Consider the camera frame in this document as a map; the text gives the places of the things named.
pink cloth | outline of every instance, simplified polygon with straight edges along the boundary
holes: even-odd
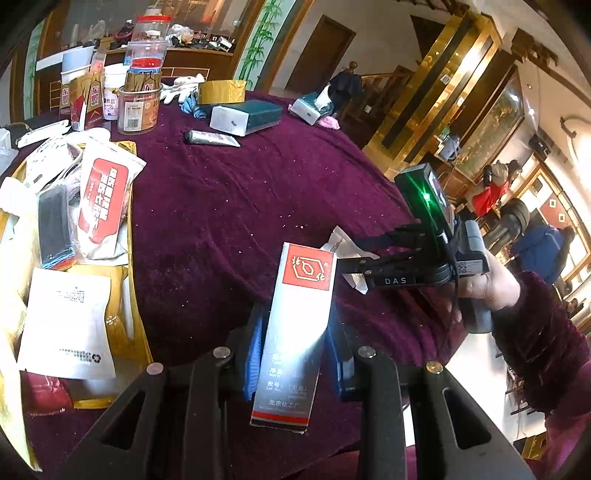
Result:
[[[333,116],[325,116],[318,120],[317,124],[320,127],[329,128],[331,130],[340,129],[339,121]]]

barcode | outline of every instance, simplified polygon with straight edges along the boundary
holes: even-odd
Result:
[[[482,260],[464,260],[457,263],[460,275],[478,275],[482,273]]]
[[[57,290],[56,293],[63,299],[75,301],[76,303],[84,303],[84,290],[75,291],[61,291]]]
[[[137,132],[142,128],[143,102],[125,102],[124,128],[126,132]]]

handheld device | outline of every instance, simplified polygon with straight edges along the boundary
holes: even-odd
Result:
[[[393,246],[406,250],[377,260],[344,258],[338,260],[338,272],[362,274],[369,288],[409,288],[442,285],[489,271],[478,224],[462,222],[455,215],[429,164],[404,170],[394,182],[420,223],[356,239],[355,244],[367,251]],[[458,299],[458,304],[470,333],[492,330],[491,312],[482,300]]]

red logo label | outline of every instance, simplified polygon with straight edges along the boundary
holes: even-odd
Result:
[[[99,88],[94,85],[90,89],[90,106],[97,106],[99,104]]]
[[[61,89],[61,104],[70,105],[70,87],[65,86]]]
[[[334,258],[334,254],[324,250],[290,245],[283,283],[328,290]]]
[[[117,233],[125,196],[128,169],[97,158],[90,171],[84,196],[80,199],[78,226],[93,243]]]

gold framed cabinet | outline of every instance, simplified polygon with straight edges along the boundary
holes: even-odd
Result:
[[[450,123],[501,46],[490,17],[454,15],[423,59],[402,95],[363,149],[393,179],[435,153],[437,135]]]

